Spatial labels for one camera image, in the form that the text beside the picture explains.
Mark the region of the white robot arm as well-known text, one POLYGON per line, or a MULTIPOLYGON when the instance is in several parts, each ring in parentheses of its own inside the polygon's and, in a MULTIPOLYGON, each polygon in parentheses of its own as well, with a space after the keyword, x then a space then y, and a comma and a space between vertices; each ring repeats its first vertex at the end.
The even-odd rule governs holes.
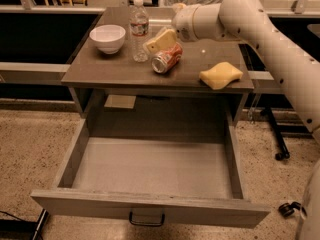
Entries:
POLYGON ((259 56, 298 116, 320 141, 320 63, 280 32, 259 0, 174 6, 174 38, 240 40, 259 56))

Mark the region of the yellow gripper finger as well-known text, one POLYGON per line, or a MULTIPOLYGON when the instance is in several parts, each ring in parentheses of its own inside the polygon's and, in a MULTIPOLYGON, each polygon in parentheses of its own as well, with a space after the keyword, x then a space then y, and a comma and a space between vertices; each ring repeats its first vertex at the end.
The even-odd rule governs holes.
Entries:
POLYGON ((181 11, 185 7, 186 7, 186 5, 184 3, 175 3, 172 5, 172 9, 175 13, 181 11))
POLYGON ((143 44, 144 50, 149 54, 156 54, 175 45, 177 35, 174 29, 162 28, 155 37, 143 44))

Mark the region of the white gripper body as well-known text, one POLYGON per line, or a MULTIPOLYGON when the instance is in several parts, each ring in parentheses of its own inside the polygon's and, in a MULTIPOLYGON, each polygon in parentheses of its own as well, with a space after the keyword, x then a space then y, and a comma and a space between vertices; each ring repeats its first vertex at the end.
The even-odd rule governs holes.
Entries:
POLYGON ((172 27, 177 33, 177 37, 183 42, 196 42, 200 36, 196 33, 194 18, 199 4, 189 5, 180 8, 172 19, 172 27))

